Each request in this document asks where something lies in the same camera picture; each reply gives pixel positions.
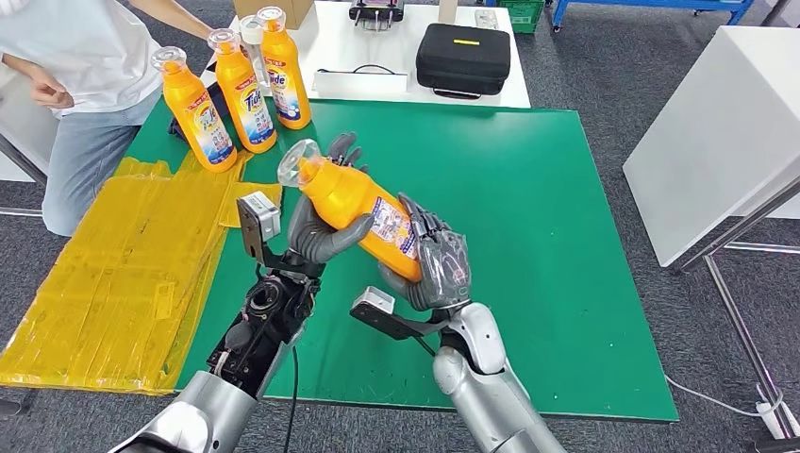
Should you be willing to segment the person's right hand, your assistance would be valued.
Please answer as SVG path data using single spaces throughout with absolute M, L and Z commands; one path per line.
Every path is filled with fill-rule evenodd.
M 35 103 L 49 109 L 69 109 L 75 101 L 66 88 L 39 66 L 29 70 L 30 96 Z

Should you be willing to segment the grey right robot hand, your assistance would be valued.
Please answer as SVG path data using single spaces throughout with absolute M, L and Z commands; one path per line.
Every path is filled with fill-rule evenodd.
M 466 236 L 454 231 L 437 214 L 405 193 L 399 193 L 398 199 L 408 212 L 412 231 L 417 236 L 422 279 L 413 282 L 379 263 L 384 281 L 416 311 L 448 308 L 470 301 L 472 274 Z

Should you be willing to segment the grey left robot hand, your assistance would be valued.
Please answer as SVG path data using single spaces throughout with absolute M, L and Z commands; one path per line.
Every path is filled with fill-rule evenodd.
M 342 133 L 329 146 L 327 156 L 341 166 L 354 167 L 361 148 L 354 147 L 357 135 Z M 292 213 L 288 229 L 288 246 L 292 252 L 314 264 L 324 264 L 347 248 L 363 240 L 372 228 L 372 214 L 361 214 L 347 227 L 336 229 L 317 213 L 311 201 L 301 194 Z

